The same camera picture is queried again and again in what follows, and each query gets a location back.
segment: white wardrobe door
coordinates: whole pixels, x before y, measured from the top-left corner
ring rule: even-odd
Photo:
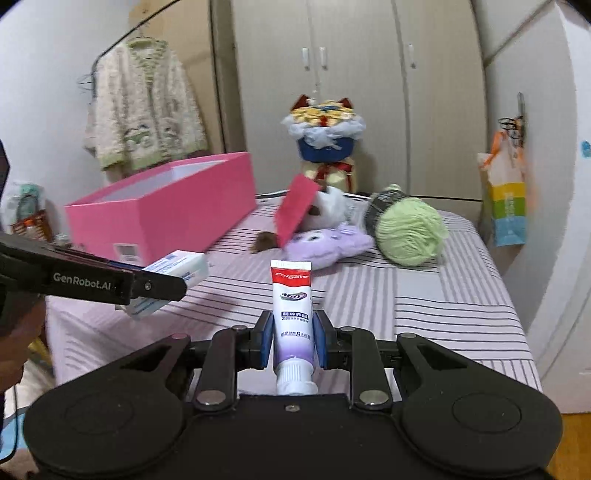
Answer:
[[[470,0],[395,0],[410,103],[410,192],[480,199],[482,59]]]
[[[280,122],[298,97],[312,96],[312,66],[306,3],[293,0],[233,0],[236,56],[246,146],[259,193],[288,187],[300,171],[296,141]]]
[[[391,0],[308,2],[321,99],[348,97],[367,123],[353,152],[359,191],[406,188],[407,121]]]

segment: wardrobe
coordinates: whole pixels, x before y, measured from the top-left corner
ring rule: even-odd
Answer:
[[[481,198],[476,155],[486,151],[469,0],[233,0],[232,8],[259,192],[284,189],[299,172],[296,142],[280,124],[297,98],[348,97],[367,124],[352,156],[360,191],[398,183],[468,215]]]
[[[170,0],[139,0],[129,26]],[[230,0],[182,0],[154,17],[142,34],[165,40],[182,62],[199,105],[211,153],[244,151]]]

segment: fuzzy cardigan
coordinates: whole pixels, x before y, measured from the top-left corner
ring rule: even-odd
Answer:
[[[120,43],[97,68],[95,147],[101,167],[138,171],[207,149],[199,109],[163,40]]]

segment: striped bedsheet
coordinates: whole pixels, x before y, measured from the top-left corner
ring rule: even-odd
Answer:
[[[281,251],[251,254],[258,232],[273,230],[280,196],[259,200],[258,208],[208,251],[210,277],[142,321],[112,306],[78,300],[49,301],[49,340],[58,382],[68,381],[175,332],[208,339],[235,324],[253,325],[271,309],[269,264]],[[360,225],[362,197],[349,196],[349,217]],[[473,225],[441,213],[450,236],[440,258],[420,267],[391,264],[377,249],[314,272],[313,300],[335,326],[371,330],[392,340],[414,332],[461,355],[540,389],[527,340],[501,276]],[[397,388],[389,374],[394,393]],[[315,373],[321,393],[348,391],[348,373]],[[264,372],[239,374],[238,387],[272,394],[275,377]]]

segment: white wall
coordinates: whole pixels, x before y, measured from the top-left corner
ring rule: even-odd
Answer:
[[[472,0],[487,59],[547,0]]]
[[[591,289],[591,160],[581,148],[591,141],[591,29],[565,2],[531,1],[543,8],[525,26],[514,18],[515,34],[503,22],[484,25],[506,14],[491,14],[504,2],[473,1],[488,12],[481,38],[505,45],[486,68],[489,134],[498,117],[517,113],[517,92],[525,96],[528,241],[491,253],[507,264],[504,280],[544,380]]]
[[[46,189],[63,206],[103,186],[83,147],[89,92],[76,80],[128,27],[137,0],[21,0],[0,20],[0,138],[11,180]]]
[[[550,341],[536,360],[544,393],[562,413],[591,411],[591,249],[583,264],[573,297],[556,329],[546,328]]]
[[[576,95],[560,8],[552,3],[486,69],[489,137],[496,120],[527,111],[528,238],[503,278],[522,324],[533,322],[552,275],[573,195]],[[507,249],[492,249],[498,260]]]

